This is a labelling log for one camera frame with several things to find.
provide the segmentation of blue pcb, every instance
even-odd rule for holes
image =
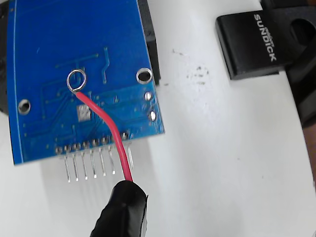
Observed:
[[[137,0],[12,0],[7,95],[14,163],[53,157],[66,145],[111,142],[106,124],[68,90],[73,69],[84,70],[82,92],[129,139],[163,133],[154,80],[139,83],[141,68],[151,64]],[[72,87],[82,80],[74,74]]]

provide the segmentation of wire insulation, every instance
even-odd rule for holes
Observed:
[[[128,181],[133,181],[132,174],[130,172],[128,161],[127,161],[127,155],[123,146],[123,142],[120,137],[118,127],[115,125],[114,121],[106,112],[104,112],[104,110],[102,110],[99,106],[97,106],[92,100],[90,100],[83,93],[77,92],[75,95],[78,99],[84,102],[93,112],[95,112],[98,116],[100,116],[103,119],[103,121],[107,124],[110,131],[112,132],[113,139],[118,149],[118,155],[119,155],[120,162],[122,164],[124,177]]]

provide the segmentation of metal pin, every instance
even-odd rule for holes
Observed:
[[[69,175],[69,169],[68,169],[68,163],[67,163],[67,156],[65,156],[65,167],[66,167],[66,174],[67,174],[67,179],[68,179],[68,183],[71,182],[70,180],[70,175]]]
[[[74,163],[76,181],[79,181],[79,178],[78,178],[78,169],[77,169],[77,162],[76,162],[76,155],[73,156],[73,163]]]
[[[69,145],[65,146],[64,150],[65,150],[66,154],[69,153],[71,151],[71,146],[69,146]],[[65,156],[65,168],[66,168],[68,183],[70,183],[71,180],[70,180],[70,174],[69,174],[69,168],[68,168],[68,162],[67,162],[67,155]]]
[[[101,159],[101,164],[102,164],[102,171],[103,171],[103,176],[106,176],[106,172],[105,172],[105,166],[104,166],[104,159],[103,159],[103,154],[102,154],[102,148],[99,149],[99,153],[100,153],[100,159]]]
[[[127,145],[127,152],[128,152],[130,167],[131,169],[134,169],[134,161],[133,161],[132,150],[130,148],[130,144]]]
[[[103,145],[106,145],[108,142],[109,142],[109,139],[108,139],[107,137],[102,137],[102,138],[101,138],[101,143],[102,143]]]
[[[84,178],[85,178],[85,180],[87,180],[88,179],[88,175],[87,175],[87,169],[85,168],[84,152],[81,153],[81,158],[82,158],[82,166],[83,166]]]
[[[90,150],[90,158],[91,158],[93,176],[94,176],[94,178],[96,178],[96,177],[97,177],[97,173],[96,173],[96,171],[95,171],[95,164],[94,164],[94,158],[93,158],[93,152],[92,152],[92,150]]]
[[[55,153],[56,153],[57,155],[62,154],[62,152],[63,152],[63,149],[62,149],[61,147],[56,147],[56,148],[55,148]]]
[[[127,132],[122,132],[120,134],[120,137],[121,137],[122,141],[126,141],[128,139],[128,133]]]
[[[73,150],[78,151],[80,149],[80,143],[73,144]],[[78,177],[78,169],[77,169],[77,161],[76,161],[76,155],[73,156],[73,163],[74,163],[74,170],[75,170],[75,177],[76,181],[79,181]]]
[[[83,147],[85,149],[89,149],[90,148],[90,143],[88,141],[85,141],[82,143]],[[93,175],[94,175],[94,178],[97,177],[96,173],[95,173],[95,166],[94,166],[94,159],[93,159],[93,154],[92,154],[92,150],[90,150],[90,158],[91,158],[91,163],[92,163],[92,170],[93,170]]]
[[[99,145],[99,141],[97,139],[93,139],[91,143],[93,147],[97,147]]]
[[[111,146],[109,146],[109,157],[110,157],[110,163],[112,168],[112,174],[115,174],[115,168],[114,168],[114,162],[113,162],[113,154],[111,151]]]

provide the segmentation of wire loop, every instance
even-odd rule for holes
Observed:
[[[77,88],[72,88],[70,85],[70,77],[75,73],[81,73],[83,75],[83,82]],[[86,83],[87,83],[87,74],[83,70],[74,69],[68,74],[67,87],[73,94],[76,94],[78,91],[82,90],[85,87]]]

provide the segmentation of black electrical tape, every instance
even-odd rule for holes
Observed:
[[[90,237],[144,237],[147,196],[135,183],[119,182]]]

